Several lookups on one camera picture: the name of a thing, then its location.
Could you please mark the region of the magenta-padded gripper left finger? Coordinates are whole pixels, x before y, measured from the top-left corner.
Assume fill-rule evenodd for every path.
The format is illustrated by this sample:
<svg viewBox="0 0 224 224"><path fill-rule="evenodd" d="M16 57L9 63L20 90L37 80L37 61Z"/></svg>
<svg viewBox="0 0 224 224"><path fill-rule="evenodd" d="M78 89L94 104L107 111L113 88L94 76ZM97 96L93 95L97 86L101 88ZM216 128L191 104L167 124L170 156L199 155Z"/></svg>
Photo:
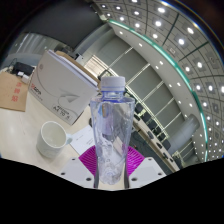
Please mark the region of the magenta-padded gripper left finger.
<svg viewBox="0 0 224 224"><path fill-rule="evenodd" d="M77 158L71 158L59 176L84 188L98 188L99 173L95 147L90 147Z"/></svg>

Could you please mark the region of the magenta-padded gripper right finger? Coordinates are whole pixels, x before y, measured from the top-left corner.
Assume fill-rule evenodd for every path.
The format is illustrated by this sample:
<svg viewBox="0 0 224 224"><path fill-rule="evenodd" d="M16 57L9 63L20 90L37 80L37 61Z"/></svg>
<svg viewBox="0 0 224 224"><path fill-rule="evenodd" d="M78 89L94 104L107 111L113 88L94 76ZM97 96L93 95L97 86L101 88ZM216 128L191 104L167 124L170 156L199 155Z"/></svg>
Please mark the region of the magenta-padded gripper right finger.
<svg viewBox="0 0 224 224"><path fill-rule="evenodd" d="M134 189L157 181L166 174L153 157L144 157L131 146L128 147L124 171L124 187Z"/></svg>

